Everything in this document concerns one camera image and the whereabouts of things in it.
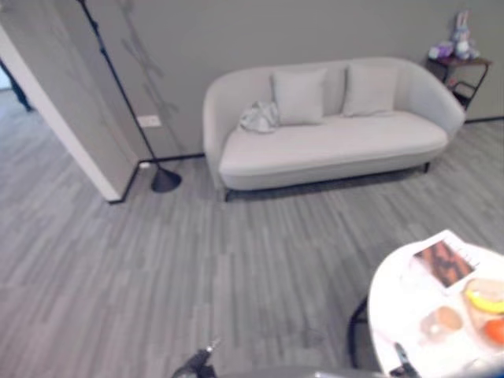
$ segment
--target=banana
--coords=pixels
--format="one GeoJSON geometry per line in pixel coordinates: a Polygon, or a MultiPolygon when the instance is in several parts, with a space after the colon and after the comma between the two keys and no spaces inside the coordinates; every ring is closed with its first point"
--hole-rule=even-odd
{"type": "Polygon", "coordinates": [[[483,298],[479,291],[467,290],[465,295],[477,309],[486,313],[504,313],[504,301],[492,302],[483,298]]]}

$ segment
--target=plush bunny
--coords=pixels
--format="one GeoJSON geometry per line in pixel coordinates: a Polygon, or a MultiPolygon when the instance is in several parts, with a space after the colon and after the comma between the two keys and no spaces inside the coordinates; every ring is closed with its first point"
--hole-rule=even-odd
{"type": "Polygon", "coordinates": [[[468,10],[463,10],[458,13],[455,31],[451,38],[455,45],[455,56],[463,60],[480,56],[480,52],[474,49],[471,46],[471,42],[469,41],[471,32],[469,31],[469,27],[467,26],[468,18],[468,10]]]}

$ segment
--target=baseboard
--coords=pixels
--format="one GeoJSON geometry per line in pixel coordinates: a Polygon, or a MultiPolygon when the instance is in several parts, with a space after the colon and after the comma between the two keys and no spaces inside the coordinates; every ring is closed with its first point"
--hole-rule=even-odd
{"type": "Polygon", "coordinates": [[[187,159],[198,159],[204,158],[205,154],[191,154],[191,155],[179,155],[179,156],[171,156],[171,157],[158,157],[157,160],[154,159],[143,159],[139,161],[140,163],[163,163],[165,161],[174,161],[174,160],[187,160],[187,159]]]}
{"type": "Polygon", "coordinates": [[[477,123],[480,123],[480,122],[493,122],[495,120],[504,120],[504,116],[486,117],[486,118],[473,118],[471,120],[467,120],[466,124],[477,124],[477,123]]]}
{"type": "Polygon", "coordinates": [[[124,193],[121,196],[121,198],[116,199],[115,201],[109,201],[109,205],[119,205],[120,203],[126,201],[126,198],[128,197],[129,191],[132,188],[133,183],[135,182],[135,178],[138,172],[139,172],[139,163],[137,163],[135,169],[133,169],[132,175],[130,176],[128,181],[128,185],[126,186],[126,189],[124,190],[124,193]]]}
{"type": "Polygon", "coordinates": [[[136,167],[133,170],[131,177],[129,178],[128,185],[126,186],[126,189],[124,190],[122,197],[120,199],[116,199],[114,201],[108,201],[108,203],[109,203],[109,205],[119,205],[121,203],[126,202],[126,198],[128,198],[129,191],[132,188],[133,183],[135,182],[135,178],[139,172],[139,168],[140,168],[141,163],[155,163],[155,162],[162,163],[164,161],[187,160],[187,159],[196,159],[196,158],[203,158],[203,157],[205,157],[205,154],[192,154],[192,155],[180,155],[180,156],[173,156],[173,157],[160,157],[157,160],[154,160],[154,159],[139,160],[138,163],[136,163],[136,167]]]}

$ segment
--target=orange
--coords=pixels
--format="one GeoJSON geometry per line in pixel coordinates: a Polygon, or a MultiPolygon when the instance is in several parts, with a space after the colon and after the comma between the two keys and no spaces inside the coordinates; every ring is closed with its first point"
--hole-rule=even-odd
{"type": "Polygon", "coordinates": [[[497,344],[504,345],[504,318],[488,321],[485,324],[484,331],[497,344]]]}

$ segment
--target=wooden floor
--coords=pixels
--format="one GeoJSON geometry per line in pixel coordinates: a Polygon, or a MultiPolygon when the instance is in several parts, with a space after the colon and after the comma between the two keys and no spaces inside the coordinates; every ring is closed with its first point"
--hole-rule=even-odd
{"type": "Polygon", "coordinates": [[[220,373],[348,366],[347,320],[394,249],[450,228],[504,251],[502,122],[466,126],[426,175],[229,203],[204,159],[168,166],[177,191],[151,193],[143,170],[109,206],[40,116],[0,94],[1,378],[165,378],[216,336],[220,373]]]}

